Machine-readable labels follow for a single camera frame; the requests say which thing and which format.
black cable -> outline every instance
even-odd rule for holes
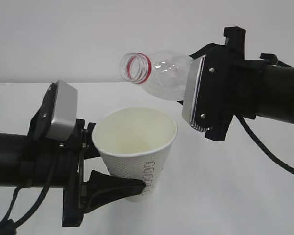
[[[28,212],[22,218],[20,218],[19,220],[17,220],[14,223],[15,228],[18,228],[19,226],[24,224],[26,221],[28,221],[28,219],[37,211],[37,209],[39,208],[39,206],[43,202],[43,200],[44,200],[44,198],[45,198],[45,196],[51,186],[52,178],[53,178],[54,172],[56,170],[56,166],[57,166],[58,156],[59,155],[56,154],[51,162],[50,171],[49,171],[48,177],[46,179],[46,183],[45,183],[43,189],[41,190],[37,200],[35,201],[34,205],[28,210]]]
[[[258,139],[258,137],[255,135],[255,133],[251,130],[251,128],[248,126],[246,121],[244,120],[242,115],[236,115],[237,119],[241,123],[242,127],[246,130],[248,135],[252,138],[252,140],[260,147],[260,149],[271,159],[273,160],[276,164],[278,164],[280,167],[288,171],[289,173],[294,175],[294,168],[287,165],[280,159],[278,159],[267,147]]]
[[[0,224],[6,222],[10,215],[11,215],[11,212],[12,212],[12,209],[13,209],[13,206],[15,204],[15,201],[16,201],[16,198],[20,192],[21,189],[23,188],[30,188],[31,187],[31,181],[30,182],[26,182],[24,184],[21,184],[21,185],[18,185],[15,189],[14,189],[14,192],[13,192],[13,197],[12,197],[12,201],[11,201],[11,204],[9,206],[9,209],[8,211],[6,212],[5,216],[3,217],[3,219],[1,220]]]

plastic bottle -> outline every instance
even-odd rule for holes
[[[120,62],[120,74],[155,97],[180,101],[184,98],[191,62],[191,57],[171,51],[152,55],[129,53]]]

bottle mouth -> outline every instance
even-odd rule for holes
[[[134,84],[146,82],[151,74],[151,60],[141,53],[126,54],[120,62],[121,77]]]

white wall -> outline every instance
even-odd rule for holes
[[[294,65],[294,0],[0,0],[0,81],[114,81],[128,52],[191,54],[247,31],[246,56]]]
[[[294,1],[7,1],[0,0],[0,79],[108,81],[129,51],[192,53],[222,43],[223,28],[247,29],[246,57],[277,53],[294,65]],[[19,234],[294,235],[294,176],[271,162],[233,121],[226,142],[187,126],[181,106],[125,83],[74,84],[78,117],[96,122],[121,106],[151,105],[171,114],[179,134],[153,197],[126,200],[61,228],[62,190],[51,189]],[[48,84],[0,84],[0,132],[25,134]],[[294,126],[249,122],[278,157],[294,166]],[[91,169],[107,173],[101,159]],[[0,219],[13,189],[0,188]],[[12,218],[22,216],[39,189],[21,191]]]

paper cup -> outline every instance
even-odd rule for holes
[[[130,107],[107,115],[92,137],[111,175],[146,183],[140,195],[127,198],[138,202],[152,194],[176,134],[176,122],[168,114]]]

